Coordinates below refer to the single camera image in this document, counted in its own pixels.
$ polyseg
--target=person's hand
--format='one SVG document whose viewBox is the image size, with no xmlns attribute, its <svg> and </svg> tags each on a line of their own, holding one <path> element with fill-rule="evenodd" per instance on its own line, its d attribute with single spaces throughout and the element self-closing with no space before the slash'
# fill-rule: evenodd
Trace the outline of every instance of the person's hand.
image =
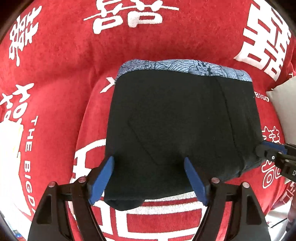
<svg viewBox="0 0 296 241">
<path fill-rule="evenodd" d="M 290 223 L 293 222 L 295 219 L 296 219 L 296 195 L 293 196 L 292 204 L 288 214 L 288 220 Z"/>
</svg>

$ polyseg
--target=pillow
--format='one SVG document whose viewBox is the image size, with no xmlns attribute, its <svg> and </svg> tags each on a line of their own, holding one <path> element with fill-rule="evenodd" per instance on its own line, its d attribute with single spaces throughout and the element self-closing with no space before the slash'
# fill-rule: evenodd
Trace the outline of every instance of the pillow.
<svg viewBox="0 0 296 241">
<path fill-rule="evenodd" d="M 296 144 L 296 76 L 266 93 L 279 116 L 286 143 Z"/>
</svg>

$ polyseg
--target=white fabric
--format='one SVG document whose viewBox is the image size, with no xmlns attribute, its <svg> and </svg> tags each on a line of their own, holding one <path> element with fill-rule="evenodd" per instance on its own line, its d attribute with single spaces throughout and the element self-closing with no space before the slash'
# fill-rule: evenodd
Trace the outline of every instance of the white fabric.
<svg viewBox="0 0 296 241">
<path fill-rule="evenodd" d="M 296 145 L 296 76 L 266 93 L 277 112 L 286 143 Z"/>
</svg>

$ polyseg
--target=black cable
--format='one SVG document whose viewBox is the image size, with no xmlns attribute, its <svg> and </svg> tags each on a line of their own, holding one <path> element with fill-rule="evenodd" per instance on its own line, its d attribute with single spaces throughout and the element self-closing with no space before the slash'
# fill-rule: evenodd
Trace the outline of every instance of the black cable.
<svg viewBox="0 0 296 241">
<path fill-rule="evenodd" d="M 276 225 L 282 223 L 283 221 L 285 221 L 285 220 L 287 220 L 287 219 L 288 219 L 288 218 L 285 218 L 285 219 L 283 219 L 282 221 L 279 221 L 277 224 L 273 225 L 270 229 L 272 229 L 274 226 L 276 226 Z"/>
</svg>

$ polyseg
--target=beige cushion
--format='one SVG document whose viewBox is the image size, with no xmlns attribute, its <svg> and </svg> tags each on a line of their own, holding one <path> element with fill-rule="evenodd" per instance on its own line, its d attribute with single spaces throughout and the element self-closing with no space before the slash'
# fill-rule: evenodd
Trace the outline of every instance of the beige cushion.
<svg viewBox="0 0 296 241">
<path fill-rule="evenodd" d="M 296 76 L 266 93 L 277 112 L 286 143 L 296 144 Z"/>
</svg>

